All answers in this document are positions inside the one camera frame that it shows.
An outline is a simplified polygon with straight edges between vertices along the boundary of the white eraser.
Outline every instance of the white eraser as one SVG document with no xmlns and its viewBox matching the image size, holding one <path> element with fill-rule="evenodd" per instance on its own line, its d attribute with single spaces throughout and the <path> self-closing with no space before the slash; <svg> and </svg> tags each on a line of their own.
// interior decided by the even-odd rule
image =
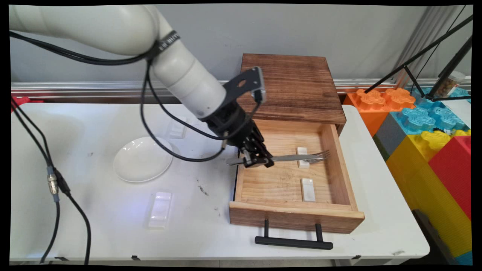
<svg viewBox="0 0 482 271">
<path fill-rule="evenodd" d="M 186 117 L 179 117 L 178 119 L 187 123 Z M 182 139 L 186 134 L 186 127 L 179 122 L 172 120 L 171 131 L 169 132 L 169 138 Z"/>
<path fill-rule="evenodd" d="M 297 147 L 296 154 L 308 154 L 308 150 L 304 147 Z M 299 168 L 309 168 L 309 163 L 304 160 L 298 160 Z"/>
<path fill-rule="evenodd" d="M 313 179 L 303 178 L 301 180 L 301 192 L 303 194 L 304 202 L 315 202 L 315 187 L 313 186 Z"/>
<path fill-rule="evenodd" d="M 152 206 L 149 227 L 165 228 L 167 217 L 169 215 L 169 207 L 171 206 L 172 194 L 168 192 L 157 192 Z"/>
</svg>

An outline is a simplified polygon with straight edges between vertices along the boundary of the white table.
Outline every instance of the white table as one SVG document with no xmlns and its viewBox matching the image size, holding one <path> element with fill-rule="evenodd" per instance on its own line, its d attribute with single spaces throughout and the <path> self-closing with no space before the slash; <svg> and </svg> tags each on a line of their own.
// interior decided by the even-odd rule
<svg viewBox="0 0 482 271">
<path fill-rule="evenodd" d="M 174 158 L 160 177 L 140 184 L 118 179 L 112 168 L 117 151 L 147 136 L 138 105 L 25 104 L 23 110 L 45 133 L 55 166 L 92 227 L 91 260 L 162 259 L 399 259 L 419 258 L 429 246 L 400 193 L 363 121 L 352 106 L 343 106 L 347 123 L 340 136 L 349 176 L 365 221 L 351 234 L 323 233 L 332 250 L 259 245 L 263 229 L 230 225 L 236 168 L 225 159 L 229 147 L 206 163 Z M 182 105 L 168 105 L 207 128 Z M 146 119 L 157 136 L 165 137 L 170 119 L 159 106 L 146 105 Z M 190 157 L 210 155 L 220 142 L 188 130 L 185 139 L 169 139 L 174 150 Z M 202 186 L 205 195 L 200 191 Z M 164 230 L 146 228 L 152 194 L 172 192 Z M 85 224 L 70 201 L 61 198 L 60 225 L 48 260 L 82 260 Z M 12 212 L 10 260 L 39 260 L 54 228 L 55 205 L 48 192 L 44 160 L 12 114 Z M 270 236 L 315 240 L 314 231 L 270 229 Z"/>
</svg>

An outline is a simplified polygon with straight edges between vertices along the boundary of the wooden box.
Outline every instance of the wooden box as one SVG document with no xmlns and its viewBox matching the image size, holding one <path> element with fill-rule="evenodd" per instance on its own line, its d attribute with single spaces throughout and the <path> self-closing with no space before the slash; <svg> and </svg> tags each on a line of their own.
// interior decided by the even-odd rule
<svg viewBox="0 0 482 271">
<path fill-rule="evenodd" d="M 263 69 L 269 97 L 271 89 L 267 78 L 273 70 L 260 63 L 248 65 Z M 316 98 L 312 98 L 311 102 L 316 104 Z M 331 155 L 308 169 L 298 168 L 297 162 L 275 162 L 270 168 L 239 166 L 234 201 L 229 203 L 230 222 L 262 227 L 264 220 L 269 219 L 270 227 L 296 230 L 314 230 L 314 225 L 320 223 L 326 232 L 352 232 L 365 216 L 358 211 L 341 151 L 337 132 L 341 123 L 328 123 L 322 114 L 317 115 L 320 119 L 316 122 L 311 117 L 304 118 L 302 110 L 298 110 L 297 116 L 276 118 L 276 106 L 271 106 L 270 113 L 265 111 L 266 115 L 255 118 L 255 122 L 273 156 L 296 154 L 297 147 L 307 148 L 308 153 L 329 149 Z M 313 179 L 316 202 L 303 201 L 303 178 Z"/>
<path fill-rule="evenodd" d="M 326 58 L 243 54 L 241 72 L 255 66 L 263 71 L 267 100 L 255 120 L 330 123 L 341 133 L 347 119 Z M 246 112 L 255 106 L 249 92 L 237 102 Z"/>
</svg>

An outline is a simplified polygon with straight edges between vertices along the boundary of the robotic arm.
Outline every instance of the robotic arm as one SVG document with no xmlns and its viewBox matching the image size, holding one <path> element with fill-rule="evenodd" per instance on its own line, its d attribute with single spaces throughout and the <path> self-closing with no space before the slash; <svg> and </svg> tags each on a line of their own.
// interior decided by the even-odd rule
<svg viewBox="0 0 482 271">
<path fill-rule="evenodd" d="M 166 19 L 152 5 L 115 6 L 23 6 L 9 5 L 10 30 L 66 38 L 103 51 L 136 55 L 148 51 L 156 41 L 173 32 Z M 254 67 L 225 85 L 211 75 L 176 40 L 153 59 L 155 76 L 186 108 L 218 136 L 243 125 L 246 112 L 236 98 L 251 91 L 259 103 L 265 101 L 261 69 Z M 271 154 L 254 121 L 249 121 L 228 145 L 244 154 L 245 167 L 272 166 Z"/>
</svg>

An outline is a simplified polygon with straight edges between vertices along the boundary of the gray wall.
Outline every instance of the gray wall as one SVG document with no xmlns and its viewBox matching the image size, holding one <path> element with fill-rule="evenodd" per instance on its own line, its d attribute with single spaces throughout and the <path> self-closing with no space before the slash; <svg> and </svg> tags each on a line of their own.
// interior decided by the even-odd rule
<svg viewBox="0 0 482 271">
<path fill-rule="evenodd" d="M 445 28 L 442 29 L 441 34 L 444 34 L 449 29 L 449 26 L 455 20 L 455 18 L 460 13 L 460 10 L 462 10 L 462 8 L 463 8 L 463 5 L 458 7 L 458 9 L 454 12 L 452 17 L 447 20 Z M 465 7 L 465 9 L 462 11 L 459 18 L 457 19 L 457 21 L 454 23 L 452 27 L 460 24 L 463 20 L 467 19 L 467 17 L 469 17 L 473 13 L 474 13 L 474 6 L 467 5 L 467 7 Z M 449 63 L 450 59 L 452 59 L 452 57 L 454 57 L 454 55 L 462 47 L 462 45 L 464 45 L 464 43 L 467 41 L 467 38 L 469 38 L 472 35 L 472 26 L 473 26 L 473 23 L 470 22 L 466 26 L 461 28 L 459 31 L 455 32 L 452 36 L 442 41 L 442 43 L 440 43 L 440 46 L 437 48 L 433 56 L 428 61 L 425 68 L 420 73 L 420 78 L 428 78 L 428 77 L 436 78 L 438 74 L 442 71 L 442 69 L 445 67 L 445 65 Z M 455 70 L 460 71 L 465 75 L 472 75 L 472 50 L 470 50 L 465 55 L 465 57 L 458 64 Z"/>
<path fill-rule="evenodd" d="M 395 65 L 425 10 L 311 4 L 157 7 L 186 47 L 220 80 L 239 72 L 243 53 L 325 56 L 336 79 L 381 78 Z M 117 57 L 74 41 L 26 36 L 83 54 Z M 123 67 L 78 63 L 14 39 L 10 47 L 12 81 L 140 81 L 145 69 L 144 62 Z"/>
</svg>

